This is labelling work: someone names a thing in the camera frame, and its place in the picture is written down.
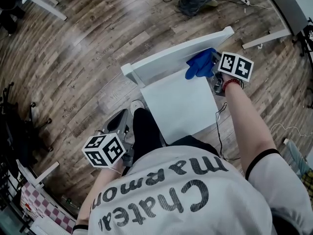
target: floor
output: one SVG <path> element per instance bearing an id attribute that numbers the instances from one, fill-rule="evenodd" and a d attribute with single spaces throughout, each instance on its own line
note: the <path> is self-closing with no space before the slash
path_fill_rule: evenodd
<path id="1" fill-rule="evenodd" d="M 241 54 L 254 61 L 250 83 L 245 92 L 271 128 L 275 123 L 297 126 L 301 133 L 311 133 L 313 110 L 306 105 L 312 99 L 306 88 L 312 78 L 307 58 L 291 37 L 272 41 L 262 49 L 243 50 L 241 45 L 280 27 L 273 10 L 247 7 L 219 1 L 214 9 L 189 18 L 177 12 L 178 0 L 58 0 L 64 22 L 40 7 L 27 2 L 18 32 L 0 42 L 0 88 L 14 81 L 11 102 L 19 103 L 26 117 L 34 101 L 34 118 L 39 124 L 48 117 L 53 122 L 41 135 L 54 150 L 37 153 L 34 166 L 41 173 L 54 162 L 60 166 L 46 185 L 56 197 L 63 194 L 82 203 L 98 170 L 89 165 L 81 152 L 86 139 L 117 111 L 142 98 L 134 83 L 126 79 L 120 67 L 165 48 L 205 34 L 233 27 L 235 34 L 220 51 Z M 270 6 L 266 0 L 252 4 Z M 219 122 L 223 153 L 238 157 L 238 148 L 229 111 Z M 306 155 L 313 139 L 300 137 L 296 130 L 275 126 L 272 134 L 277 148 L 289 137 Z M 195 135 L 220 149 L 216 126 Z M 240 160 L 233 164 L 240 170 Z"/>

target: shoe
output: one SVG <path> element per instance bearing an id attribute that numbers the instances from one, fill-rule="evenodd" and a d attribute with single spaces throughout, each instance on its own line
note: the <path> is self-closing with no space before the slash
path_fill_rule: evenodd
<path id="1" fill-rule="evenodd" d="M 219 3 L 216 0 L 211 0 L 210 2 L 206 3 L 205 5 L 211 6 L 211 7 L 217 7 Z"/>
<path id="2" fill-rule="evenodd" d="M 145 106 L 143 105 L 143 102 L 140 100 L 135 100 L 131 102 L 131 114 L 134 116 L 135 111 L 139 108 L 145 109 Z"/>
<path id="3" fill-rule="evenodd" d="M 283 141 L 284 145 L 287 145 L 288 142 L 289 142 L 289 139 L 284 139 Z"/>

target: blue cloth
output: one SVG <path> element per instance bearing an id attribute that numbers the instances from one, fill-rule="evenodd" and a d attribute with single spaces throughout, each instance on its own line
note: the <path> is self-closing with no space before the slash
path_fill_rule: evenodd
<path id="1" fill-rule="evenodd" d="M 197 77 L 214 76 L 212 72 L 212 68 L 214 67 L 214 63 L 212 62 L 212 53 L 216 53 L 216 50 L 209 48 L 187 61 L 186 63 L 190 66 L 190 68 L 187 70 L 185 78 L 189 80 L 195 75 Z"/>

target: black pants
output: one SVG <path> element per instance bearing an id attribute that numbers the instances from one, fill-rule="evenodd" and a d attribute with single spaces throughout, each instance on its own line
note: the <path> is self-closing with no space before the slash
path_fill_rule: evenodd
<path id="1" fill-rule="evenodd" d="M 25 12 L 18 6 L 13 10 L 3 10 L 0 14 L 0 24 L 8 31 L 9 34 L 13 34 L 16 31 L 17 24 L 13 21 L 11 15 L 21 19 L 24 14 Z"/>
<path id="2" fill-rule="evenodd" d="M 134 162 L 146 155 L 150 151 L 162 148 L 160 141 L 160 130 L 155 122 L 152 114 L 145 109 L 137 109 L 134 113 Z M 187 136 L 175 141 L 169 146 L 187 145 L 197 147 L 219 157 L 216 149 L 208 143 L 201 142 L 193 136 Z M 127 173 L 129 168 L 124 170 L 123 175 Z"/>

